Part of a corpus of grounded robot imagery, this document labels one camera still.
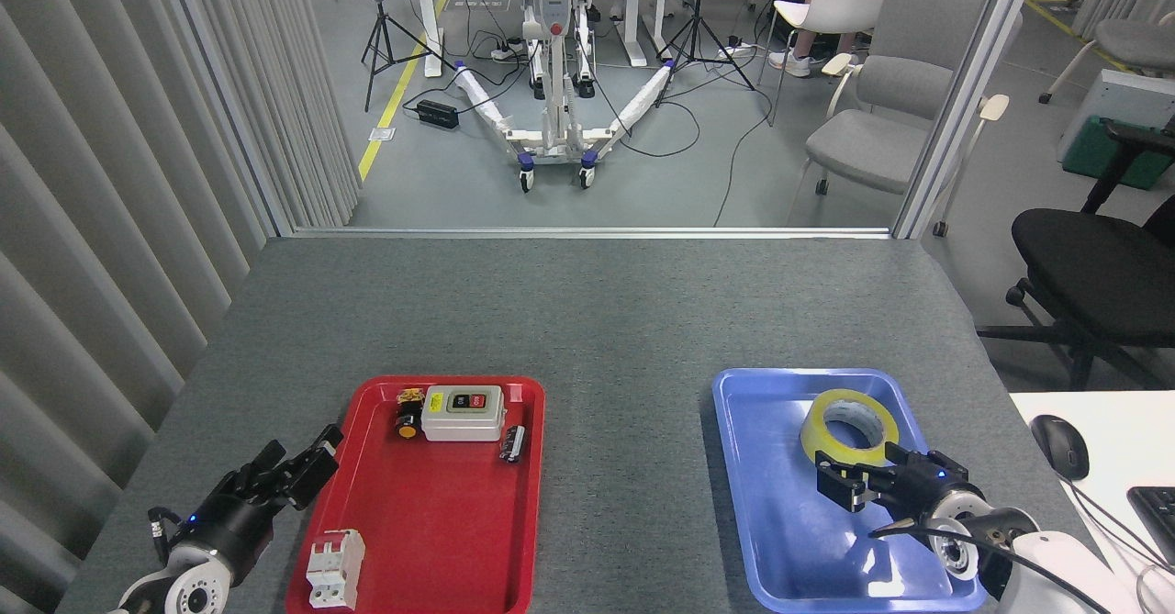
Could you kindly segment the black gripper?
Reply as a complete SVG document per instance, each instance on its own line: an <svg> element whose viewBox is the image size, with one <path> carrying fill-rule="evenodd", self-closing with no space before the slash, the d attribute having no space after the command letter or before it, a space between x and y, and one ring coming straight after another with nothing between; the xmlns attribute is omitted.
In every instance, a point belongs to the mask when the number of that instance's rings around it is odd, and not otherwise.
<svg viewBox="0 0 1175 614"><path fill-rule="evenodd" d="M286 459L286 447L270 440L258 454L222 477L219 493L206 498L173 537L173 556L197 553L219 559L239 587L274 537L277 510L306 510L331 480L340 463L343 431L328 423L304 451ZM251 502L239 497L251 497Z"/></svg>
<svg viewBox="0 0 1175 614"><path fill-rule="evenodd" d="M886 445L885 456L895 467L815 463L818 492L842 510L857 513L886 490L885 510L889 517L920 525L932 519L964 520L988 514L987 498L971 481L969 470L944 452Z"/></svg>

